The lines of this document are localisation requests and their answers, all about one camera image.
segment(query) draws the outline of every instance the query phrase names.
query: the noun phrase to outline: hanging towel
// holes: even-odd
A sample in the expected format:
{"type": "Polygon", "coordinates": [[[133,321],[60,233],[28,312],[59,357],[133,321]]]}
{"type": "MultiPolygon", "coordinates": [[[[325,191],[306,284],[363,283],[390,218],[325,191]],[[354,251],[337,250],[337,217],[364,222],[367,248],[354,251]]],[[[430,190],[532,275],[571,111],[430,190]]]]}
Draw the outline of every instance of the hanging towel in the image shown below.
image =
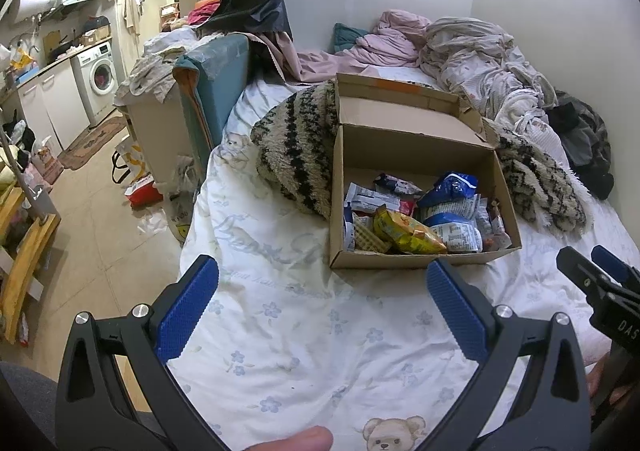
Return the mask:
{"type": "Polygon", "coordinates": [[[130,34],[140,35],[140,7],[136,0],[124,0],[123,18],[130,34]]]}

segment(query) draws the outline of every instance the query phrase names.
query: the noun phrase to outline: blue gripper pad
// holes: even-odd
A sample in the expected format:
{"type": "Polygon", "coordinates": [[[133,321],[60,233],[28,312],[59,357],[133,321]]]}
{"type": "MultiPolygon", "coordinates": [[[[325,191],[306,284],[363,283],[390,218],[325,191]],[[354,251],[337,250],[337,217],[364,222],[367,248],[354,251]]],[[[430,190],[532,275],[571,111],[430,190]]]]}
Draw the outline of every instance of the blue gripper pad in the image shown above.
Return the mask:
{"type": "Polygon", "coordinates": [[[182,353],[218,288],[219,275],[215,259],[203,254],[153,304],[150,334],[156,343],[154,352],[163,365],[182,353]]]}
{"type": "Polygon", "coordinates": [[[426,281],[427,289],[464,356],[484,363],[489,356],[489,341],[495,333],[491,304],[445,261],[437,259],[429,264],[426,281]]]}
{"type": "Polygon", "coordinates": [[[602,245],[596,245],[591,250],[591,261],[619,283],[625,283],[629,277],[629,268],[626,263],[602,245]]]}

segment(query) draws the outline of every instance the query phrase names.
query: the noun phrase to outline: door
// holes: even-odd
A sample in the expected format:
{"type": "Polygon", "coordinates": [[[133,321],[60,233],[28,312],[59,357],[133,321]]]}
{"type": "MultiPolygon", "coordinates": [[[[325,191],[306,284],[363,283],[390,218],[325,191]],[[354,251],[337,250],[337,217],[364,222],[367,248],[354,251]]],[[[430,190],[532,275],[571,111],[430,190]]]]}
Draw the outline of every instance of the door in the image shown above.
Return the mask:
{"type": "Polygon", "coordinates": [[[89,127],[89,118],[76,86],[70,60],[66,59],[47,70],[38,79],[42,86],[44,107],[62,149],[66,150],[89,127]]]}
{"type": "Polygon", "coordinates": [[[27,121],[27,125],[33,130],[36,136],[36,142],[43,141],[45,138],[50,137],[47,145],[51,149],[51,153],[57,157],[62,152],[62,147],[58,142],[58,137],[49,119],[47,108],[44,106],[42,88],[38,83],[38,78],[32,79],[25,86],[18,89],[18,95],[20,96],[20,106],[22,107],[24,120],[27,121]]]}
{"type": "Polygon", "coordinates": [[[91,89],[99,96],[113,92],[116,86],[116,75],[113,62],[109,58],[98,59],[89,73],[91,89]]]}

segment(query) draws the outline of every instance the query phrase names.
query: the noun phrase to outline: teal pillow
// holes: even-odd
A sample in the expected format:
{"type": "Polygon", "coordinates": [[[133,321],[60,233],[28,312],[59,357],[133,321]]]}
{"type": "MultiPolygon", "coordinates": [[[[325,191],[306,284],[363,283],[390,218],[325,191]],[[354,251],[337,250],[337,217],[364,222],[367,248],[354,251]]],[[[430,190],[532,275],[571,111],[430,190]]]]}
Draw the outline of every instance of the teal pillow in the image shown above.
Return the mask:
{"type": "Polygon", "coordinates": [[[369,34],[363,28],[347,27],[345,24],[334,25],[334,54],[341,50],[348,50],[356,44],[358,38],[369,34]]]}

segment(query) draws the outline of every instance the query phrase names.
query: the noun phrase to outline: tiled floor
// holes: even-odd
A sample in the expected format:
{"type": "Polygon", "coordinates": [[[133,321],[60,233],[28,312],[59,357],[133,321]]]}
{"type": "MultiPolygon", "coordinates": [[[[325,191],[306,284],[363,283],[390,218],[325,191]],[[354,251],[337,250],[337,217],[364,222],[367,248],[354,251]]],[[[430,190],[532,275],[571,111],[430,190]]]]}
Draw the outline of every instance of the tiled floor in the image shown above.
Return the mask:
{"type": "Polygon", "coordinates": [[[168,229],[155,235],[138,228],[125,184],[111,181],[111,155],[126,135],[118,133],[80,170],[65,170],[51,197],[62,221],[52,243],[49,267],[37,277],[42,300],[26,300],[28,348],[0,343],[0,359],[58,379],[62,354],[76,313],[97,319],[125,315],[150,303],[178,276],[180,245],[168,229]]]}

